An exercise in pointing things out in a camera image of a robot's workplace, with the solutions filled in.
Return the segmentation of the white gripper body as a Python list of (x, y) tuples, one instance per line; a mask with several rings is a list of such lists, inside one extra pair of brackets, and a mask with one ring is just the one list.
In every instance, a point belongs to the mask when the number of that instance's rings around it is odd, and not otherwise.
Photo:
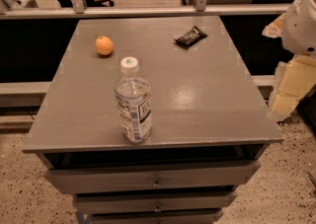
[(295, 54), (316, 54), (316, 0), (294, 0), (285, 13), (282, 45)]

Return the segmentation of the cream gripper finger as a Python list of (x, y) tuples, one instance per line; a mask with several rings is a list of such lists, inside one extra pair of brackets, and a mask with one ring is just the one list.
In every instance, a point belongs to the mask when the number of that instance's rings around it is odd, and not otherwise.
[(264, 37), (277, 38), (282, 36), (283, 22), (285, 14), (279, 15), (271, 23), (264, 27), (262, 35)]
[(284, 121), (290, 117), (315, 85), (315, 55), (295, 54), (289, 62), (280, 62), (275, 71), (273, 90), (269, 97), (270, 118)]

